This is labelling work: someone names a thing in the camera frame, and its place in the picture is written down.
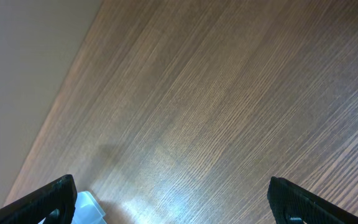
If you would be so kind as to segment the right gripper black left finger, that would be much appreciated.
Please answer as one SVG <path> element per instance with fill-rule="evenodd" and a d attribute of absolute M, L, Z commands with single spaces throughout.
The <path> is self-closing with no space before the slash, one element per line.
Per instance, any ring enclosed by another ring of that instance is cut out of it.
<path fill-rule="evenodd" d="M 77 191 L 66 174 L 0 209 L 0 224 L 70 224 Z"/>

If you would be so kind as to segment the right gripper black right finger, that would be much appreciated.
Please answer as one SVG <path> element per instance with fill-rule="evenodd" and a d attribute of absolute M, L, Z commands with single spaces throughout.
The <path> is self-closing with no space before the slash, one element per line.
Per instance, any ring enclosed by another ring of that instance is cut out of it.
<path fill-rule="evenodd" d="M 279 224 L 358 223 L 358 217 L 282 177 L 270 179 L 267 198 Z"/>

